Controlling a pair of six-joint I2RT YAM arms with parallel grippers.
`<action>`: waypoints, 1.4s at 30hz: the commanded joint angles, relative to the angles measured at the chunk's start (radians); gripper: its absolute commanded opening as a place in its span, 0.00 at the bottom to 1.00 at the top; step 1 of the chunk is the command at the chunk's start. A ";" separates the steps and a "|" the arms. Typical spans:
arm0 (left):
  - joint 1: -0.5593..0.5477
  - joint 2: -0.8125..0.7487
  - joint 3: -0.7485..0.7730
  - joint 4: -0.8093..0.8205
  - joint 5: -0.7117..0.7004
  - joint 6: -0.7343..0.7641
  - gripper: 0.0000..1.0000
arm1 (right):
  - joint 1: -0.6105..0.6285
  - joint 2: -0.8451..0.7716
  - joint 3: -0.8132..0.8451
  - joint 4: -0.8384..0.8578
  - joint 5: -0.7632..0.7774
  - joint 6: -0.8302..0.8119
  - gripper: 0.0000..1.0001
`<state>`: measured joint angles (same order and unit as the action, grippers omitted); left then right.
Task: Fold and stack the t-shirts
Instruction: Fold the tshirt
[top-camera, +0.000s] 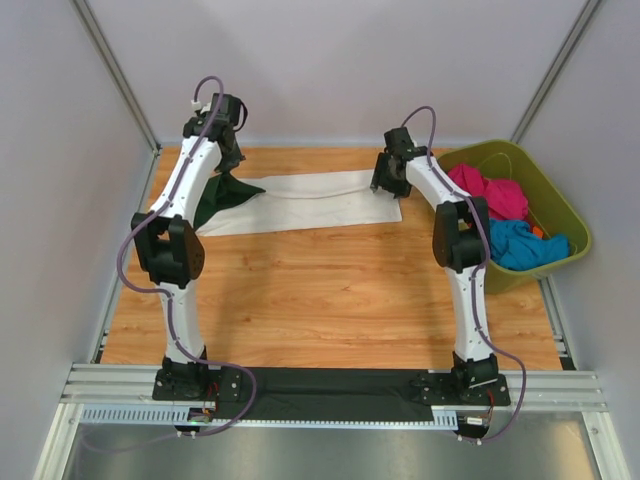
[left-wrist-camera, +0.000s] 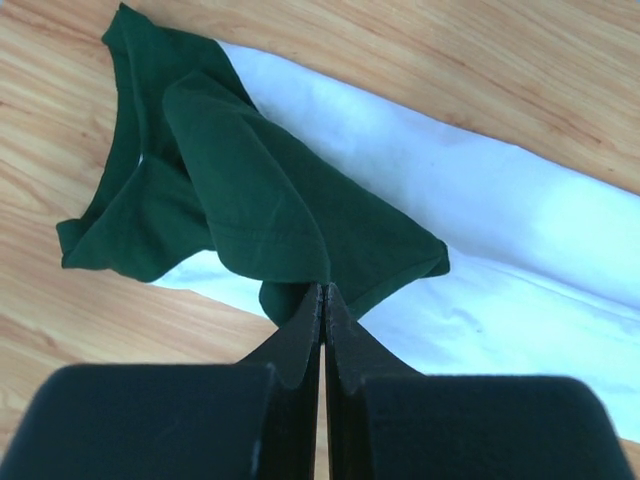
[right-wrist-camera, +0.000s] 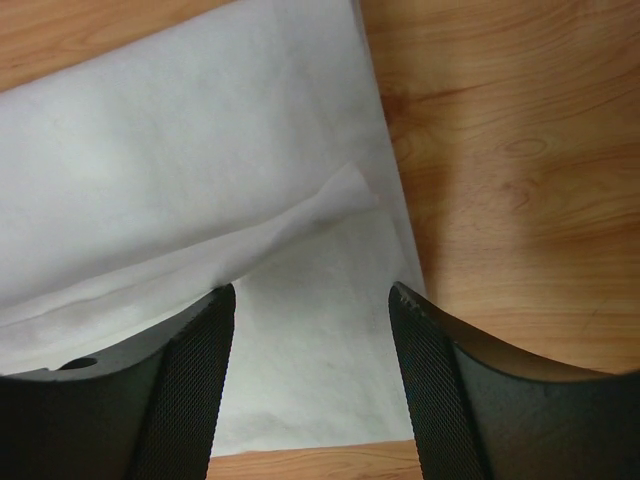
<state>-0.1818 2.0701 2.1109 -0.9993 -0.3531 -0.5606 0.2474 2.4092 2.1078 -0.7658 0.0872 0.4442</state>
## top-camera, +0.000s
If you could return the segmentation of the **white and green raglan t-shirt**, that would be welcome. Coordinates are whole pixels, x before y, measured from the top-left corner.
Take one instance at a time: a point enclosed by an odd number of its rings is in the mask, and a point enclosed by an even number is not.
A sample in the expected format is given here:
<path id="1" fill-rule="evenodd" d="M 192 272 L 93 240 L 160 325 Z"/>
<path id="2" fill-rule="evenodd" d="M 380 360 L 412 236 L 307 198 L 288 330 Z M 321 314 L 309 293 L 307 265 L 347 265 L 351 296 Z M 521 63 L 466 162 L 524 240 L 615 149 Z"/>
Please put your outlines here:
<path id="1" fill-rule="evenodd" d="M 372 191 L 370 170 L 211 178 L 197 207 L 200 236 L 227 236 L 402 220 L 399 201 Z"/>

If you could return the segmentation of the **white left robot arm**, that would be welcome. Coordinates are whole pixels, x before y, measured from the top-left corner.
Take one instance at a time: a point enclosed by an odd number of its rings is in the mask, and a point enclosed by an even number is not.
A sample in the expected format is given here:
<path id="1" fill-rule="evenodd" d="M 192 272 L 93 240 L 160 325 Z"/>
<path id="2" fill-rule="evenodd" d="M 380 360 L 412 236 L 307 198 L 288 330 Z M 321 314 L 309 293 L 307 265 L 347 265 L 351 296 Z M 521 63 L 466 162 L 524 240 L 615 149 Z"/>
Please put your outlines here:
<path id="1" fill-rule="evenodd" d="M 167 346 L 156 374 L 156 400 L 210 401 L 214 372 L 205 365 L 206 347 L 197 318 L 196 285 L 205 249 L 196 232 L 216 213 L 257 194 L 231 174 L 243 160 L 236 133 L 248 111 L 230 94 L 216 94 L 196 105 L 184 125 L 179 160 L 147 214 L 131 221 L 140 267 L 158 292 L 165 317 Z"/>

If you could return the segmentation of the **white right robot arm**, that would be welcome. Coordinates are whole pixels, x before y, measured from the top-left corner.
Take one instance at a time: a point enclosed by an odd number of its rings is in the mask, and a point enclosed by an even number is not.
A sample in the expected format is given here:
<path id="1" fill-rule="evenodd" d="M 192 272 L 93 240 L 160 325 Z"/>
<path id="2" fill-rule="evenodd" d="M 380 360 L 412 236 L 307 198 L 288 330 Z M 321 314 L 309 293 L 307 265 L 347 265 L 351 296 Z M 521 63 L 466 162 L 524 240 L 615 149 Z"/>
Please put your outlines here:
<path id="1" fill-rule="evenodd" d="M 450 390 L 458 401 L 470 404 L 499 375 L 485 305 L 488 205 L 457 186 L 429 148 L 414 143 L 407 128 L 385 132 L 384 141 L 371 190 L 382 189 L 396 198 L 417 190 L 434 209 L 433 255 L 449 280 L 456 322 Z"/>

